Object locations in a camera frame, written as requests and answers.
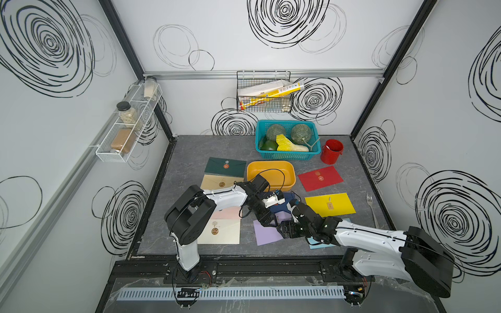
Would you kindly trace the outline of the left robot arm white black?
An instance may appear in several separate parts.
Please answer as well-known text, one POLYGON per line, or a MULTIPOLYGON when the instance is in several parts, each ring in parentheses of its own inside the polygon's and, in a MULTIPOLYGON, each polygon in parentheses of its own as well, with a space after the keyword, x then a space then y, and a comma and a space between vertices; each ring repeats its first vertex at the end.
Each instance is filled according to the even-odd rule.
POLYGON ((164 216, 170 236, 176 243, 178 265, 186 273, 197 269, 200 262, 197 240, 214 212, 231 207, 247 207, 261 225, 273 227, 278 225, 278 221, 270 207, 283 203, 283 192, 272 191, 261 175, 220 190, 190 186, 164 216))

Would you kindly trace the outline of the yellow plastic storage box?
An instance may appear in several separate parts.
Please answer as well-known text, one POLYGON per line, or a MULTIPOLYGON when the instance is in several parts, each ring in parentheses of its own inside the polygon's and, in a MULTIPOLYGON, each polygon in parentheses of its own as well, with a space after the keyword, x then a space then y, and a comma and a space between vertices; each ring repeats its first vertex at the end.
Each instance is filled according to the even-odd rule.
POLYGON ((270 184, 271 190, 289 191, 296 184, 296 172, 292 163, 285 160, 261 160, 251 162, 247 166, 247 181, 257 175, 262 176, 270 184))

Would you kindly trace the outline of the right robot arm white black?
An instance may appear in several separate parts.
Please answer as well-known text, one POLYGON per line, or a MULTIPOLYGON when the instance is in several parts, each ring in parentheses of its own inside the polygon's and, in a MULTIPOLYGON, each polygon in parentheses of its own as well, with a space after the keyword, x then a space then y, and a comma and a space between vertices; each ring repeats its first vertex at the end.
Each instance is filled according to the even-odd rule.
POLYGON ((382 230, 337 216, 322 217, 301 202, 290 212, 292 219, 277 227, 284 238, 344 246, 349 266, 361 276, 412 281, 432 296, 451 296, 454 256, 424 230, 414 226, 406 231, 382 230))

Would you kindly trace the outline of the purple envelope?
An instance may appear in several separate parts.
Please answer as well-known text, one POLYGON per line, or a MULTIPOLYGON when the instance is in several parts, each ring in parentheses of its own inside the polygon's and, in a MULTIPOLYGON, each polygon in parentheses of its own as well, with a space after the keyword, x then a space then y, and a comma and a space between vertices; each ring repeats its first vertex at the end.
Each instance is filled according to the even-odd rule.
MULTIPOLYGON (((284 211, 279 211, 275 216, 278 223, 292 219, 292 215, 284 211)), ((253 226, 258 246, 275 243, 283 239, 283 236, 274 227, 263 227, 257 220, 253 221, 253 226)))

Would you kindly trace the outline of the navy blue envelope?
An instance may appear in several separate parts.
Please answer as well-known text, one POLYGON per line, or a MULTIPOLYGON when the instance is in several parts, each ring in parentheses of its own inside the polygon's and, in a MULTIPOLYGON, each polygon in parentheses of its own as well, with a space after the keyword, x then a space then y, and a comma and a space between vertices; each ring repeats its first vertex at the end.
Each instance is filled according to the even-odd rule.
POLYGON ((269 207, 269 210, 273 213, 286 212, 289 213, 289 209, 287 205, 293 201, 299 200, 299 197, 296 196, 293 192, 284 192, 284 202, 275 204, 274 206, 269 207))

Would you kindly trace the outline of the light blue envelope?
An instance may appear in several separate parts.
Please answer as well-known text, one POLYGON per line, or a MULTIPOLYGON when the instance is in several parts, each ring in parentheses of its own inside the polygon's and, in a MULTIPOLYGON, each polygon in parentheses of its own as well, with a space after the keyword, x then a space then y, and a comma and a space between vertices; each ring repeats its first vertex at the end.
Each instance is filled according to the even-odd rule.
POLYGON ((339 246, 337 243, 321 243, 319 241, 314 240, 312 237, 307 237, 306 240, 308 242, 309 248, 312 250, 339 246))

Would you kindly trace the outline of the yellow envelope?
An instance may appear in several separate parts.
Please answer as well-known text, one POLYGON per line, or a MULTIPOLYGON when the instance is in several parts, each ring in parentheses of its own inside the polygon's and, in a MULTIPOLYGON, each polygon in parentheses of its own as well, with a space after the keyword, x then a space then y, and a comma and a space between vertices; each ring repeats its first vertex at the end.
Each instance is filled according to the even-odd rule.
POLYGON ((306 204, 321 217, 355 214, 347 193, 328 194, 305 198, 306 204))

